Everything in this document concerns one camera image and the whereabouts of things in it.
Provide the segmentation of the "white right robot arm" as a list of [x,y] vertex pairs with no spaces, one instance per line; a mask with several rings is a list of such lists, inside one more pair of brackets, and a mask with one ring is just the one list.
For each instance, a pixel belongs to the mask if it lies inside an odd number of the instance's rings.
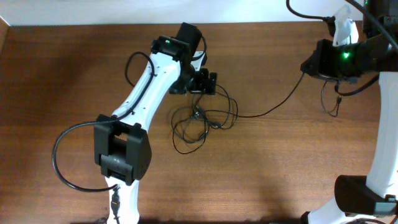
[[355,95],[374,83],[381,92],[381,112],[376,150],[368,175],[340,175],[334,196],[322,207],[304,213],[301,223],[378,223],[382,217],[397,222],[397,1],[365,1],[350,4],[363,13],[360,42],[352,35],[349,8],[333,17],[333,40],[319,40],[313,54],[300,69],[304,74],[334,82],[335,91],[343,81],[361,75],[377,75],[352,91]]

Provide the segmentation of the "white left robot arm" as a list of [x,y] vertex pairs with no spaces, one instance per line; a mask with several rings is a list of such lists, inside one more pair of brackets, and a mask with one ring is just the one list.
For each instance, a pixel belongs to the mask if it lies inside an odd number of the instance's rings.
[[203,38],[182,23],[175,37],[160,36],[151,45],[148,64],[133,91],[111,116],[99,115],[94,126],[95,164],[109,187],[109,217],[104,223],[138,223],[139,181],[152,158],[148,130],[167,93],[213,95],[216,73],[204,64],[197,47]]

